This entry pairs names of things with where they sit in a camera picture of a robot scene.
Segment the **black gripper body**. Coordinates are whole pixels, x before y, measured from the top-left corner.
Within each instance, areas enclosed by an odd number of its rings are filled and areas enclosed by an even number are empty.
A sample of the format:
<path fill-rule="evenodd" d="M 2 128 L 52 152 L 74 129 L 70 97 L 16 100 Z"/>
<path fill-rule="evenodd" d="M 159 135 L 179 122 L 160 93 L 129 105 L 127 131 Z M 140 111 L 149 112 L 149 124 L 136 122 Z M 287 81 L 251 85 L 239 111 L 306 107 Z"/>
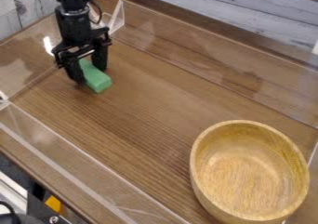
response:
<path fill-rule="evenodd" d="M 57 0 L 57 2 L 54 14 L 61 42 L 53 47 L 52 53 L 56 63 L 62 67 L 65 56 L 80 60 L 86 55 L 92 56 L 94 43 L 109 46 L 112 41 L 108 27 L 93 29 L 90 25 L 88 4 L 92 4 L 101 13 L 94 0 Z"/>

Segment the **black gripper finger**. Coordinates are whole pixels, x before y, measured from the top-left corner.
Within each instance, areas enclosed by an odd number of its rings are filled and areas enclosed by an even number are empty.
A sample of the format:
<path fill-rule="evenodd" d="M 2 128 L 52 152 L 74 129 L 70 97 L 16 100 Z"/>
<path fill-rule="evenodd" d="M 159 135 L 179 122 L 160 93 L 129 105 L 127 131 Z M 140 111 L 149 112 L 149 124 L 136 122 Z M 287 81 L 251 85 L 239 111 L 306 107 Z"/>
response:
<path fill-rule="evenodd" d="M 85 82 L 85 79 L 82 75 L 82 70 L 80 68 L 78 59 L 76 57 L 65 56 L 62 58 L 62 67 L 65 69 L 69 79 L 81 85 Z"/>
<path fill-rule="evenodd" d="M 108 47 L 101 43 L 94 43 L 94 51 L 90 60 L 94 67 L 104 72 L 108 65 Z"/>

